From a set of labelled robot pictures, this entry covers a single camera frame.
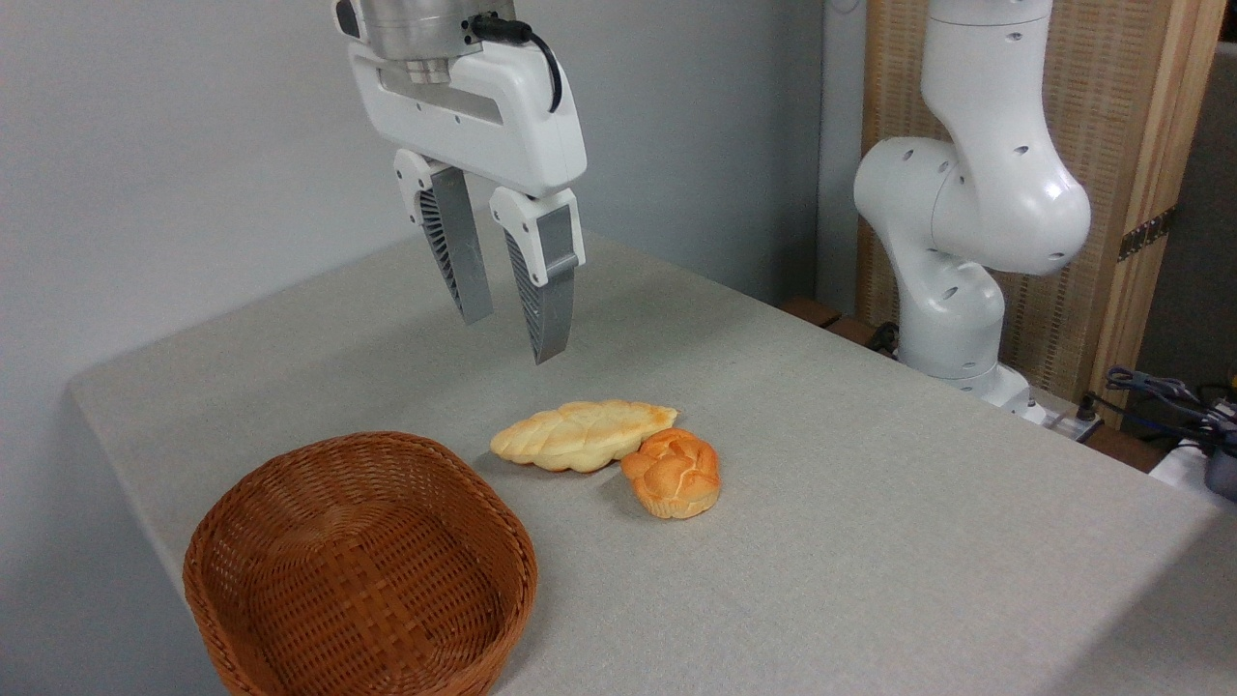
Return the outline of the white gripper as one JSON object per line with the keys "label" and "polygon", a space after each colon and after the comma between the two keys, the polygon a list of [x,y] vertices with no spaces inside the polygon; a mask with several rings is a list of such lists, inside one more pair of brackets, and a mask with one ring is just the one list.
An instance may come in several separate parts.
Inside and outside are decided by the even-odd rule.
{"label": "white gripper", "polygon": [[468,171],[503,185],[489,204],[503,230],[534,362],[564,352],[574,277],[585,265],[568,187],[588,171],[569,83],[562,82],[552,112],[549,66],[534,45],[486,45],[452,62],[445,84],[414,84],[403,66],[366,45],[350,43],[348,54],[367,119],[402,147],[393,168],[408,220],[424,234],[463,321],[492,313]]}

